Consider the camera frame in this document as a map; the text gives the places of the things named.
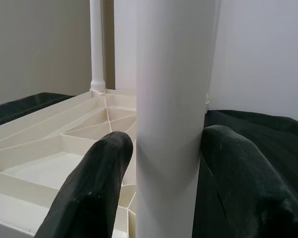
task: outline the white wall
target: white wall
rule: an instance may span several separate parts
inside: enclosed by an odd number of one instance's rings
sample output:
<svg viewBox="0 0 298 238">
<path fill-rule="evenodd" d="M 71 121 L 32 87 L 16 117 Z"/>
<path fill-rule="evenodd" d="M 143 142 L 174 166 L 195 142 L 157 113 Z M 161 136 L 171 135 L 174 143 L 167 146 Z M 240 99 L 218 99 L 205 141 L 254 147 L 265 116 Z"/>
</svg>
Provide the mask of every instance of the white wall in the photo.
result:
<svg viewBox="0 0 298 238">
<path fill-rule="evenodd" d="M 91 81 L 89 0 L 0 0 L 0 104 Z"/>
<path fill-rule="evenodd" d="M 136 91 L 137 0 L 114 0 L 115 86 Z"/>
<path fill-rule="evenodd" d="M 210 101 L 298 119 L 298 0 L 222 0 Z"/>
</svg>

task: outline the thin white pole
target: thin white pole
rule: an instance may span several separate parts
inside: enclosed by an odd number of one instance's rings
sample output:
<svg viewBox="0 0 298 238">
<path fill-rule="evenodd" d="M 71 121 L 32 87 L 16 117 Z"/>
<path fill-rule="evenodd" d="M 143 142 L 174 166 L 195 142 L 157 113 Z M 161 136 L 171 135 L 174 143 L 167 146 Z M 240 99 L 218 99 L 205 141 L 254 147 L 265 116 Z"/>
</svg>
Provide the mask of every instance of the thin white pole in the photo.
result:
<svg viewBox="0 0 298 238">
<path fill-rule="evenodd" d="M 137 237 L 191 238 L 214 0 L 138 0 Z"/>
<path fill-rule="evenodd" d="M 105 89 L 101 0 L 90 0 L 91 90 Z"/>
</svg>

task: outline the black fabric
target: black fabric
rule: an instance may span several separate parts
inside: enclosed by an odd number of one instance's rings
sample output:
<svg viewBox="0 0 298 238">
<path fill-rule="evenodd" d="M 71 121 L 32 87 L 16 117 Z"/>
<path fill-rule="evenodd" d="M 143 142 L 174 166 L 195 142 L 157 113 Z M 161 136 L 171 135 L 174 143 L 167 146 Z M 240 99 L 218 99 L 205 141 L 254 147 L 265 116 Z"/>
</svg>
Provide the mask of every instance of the black fabric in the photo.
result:
<svg viewBox="0 0 298 238">
<path fill-rule="evenodd" d="M 208 127 L 212 125 L 231 130 Z M 201 144 L 205 161 L 200 172 L 207 162 L 213 179 L 208 185 L 199 179 L 193 237 L 223 237 L 214 232 L 217 229 L 230 237 L 298 237 L 298 121 L 209 111 L 205 127 Z M 205 195 L 208 190 L 211 198 Z M 200 203 L 213 208 L 221 204 L 222 210 L 209 208 L 201 214 Z M 201 217 L 208 220 L 212 234 L 198 232 Z"/>
<path fill-rule="evenodd" d="M 97 141 L 64 182 L 35 238 L 111 238 L 132 153 L 124 132 Z"/>
<path fill-rule="evenodd" d="M 39 93 L 0 105 L 0 125 L 33 113 L 72 96 L 56 93 Z"/>
</svg>

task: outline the white tray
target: white tray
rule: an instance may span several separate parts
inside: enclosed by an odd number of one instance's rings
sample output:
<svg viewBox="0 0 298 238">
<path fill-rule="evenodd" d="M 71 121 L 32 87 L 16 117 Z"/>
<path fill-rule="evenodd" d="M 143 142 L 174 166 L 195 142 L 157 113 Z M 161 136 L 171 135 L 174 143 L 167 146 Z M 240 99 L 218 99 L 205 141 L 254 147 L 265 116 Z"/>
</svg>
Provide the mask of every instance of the white tray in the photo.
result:
<svg viewBox="0 0 298 238">
<path fill-rule="evenodd" d="M 0 126 L 0 237 L 33 237 L 69 173 L 116 130 L 129 134 L 134 153 L 113 238 L 136 237 L 136 97 L 114 90 L 87 92 Z"/>
</svg>

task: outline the white pole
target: white pole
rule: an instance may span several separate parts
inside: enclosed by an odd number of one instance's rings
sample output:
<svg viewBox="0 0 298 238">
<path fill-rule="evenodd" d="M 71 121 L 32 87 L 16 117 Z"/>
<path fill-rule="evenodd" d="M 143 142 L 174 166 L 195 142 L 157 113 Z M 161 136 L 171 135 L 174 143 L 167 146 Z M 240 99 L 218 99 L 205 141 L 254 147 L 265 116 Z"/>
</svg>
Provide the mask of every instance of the white pole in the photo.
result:
<svg viewBox="0 0 298 238">
<path fill-rule="evenodd" d="M 138 0 L 137 237 L 191 238 L 214 0 Z"/>
<path fill-rule="evenodd" d="M 105 89 L 101 0 L 90 0 L 91 90 Z"/>
</svg>

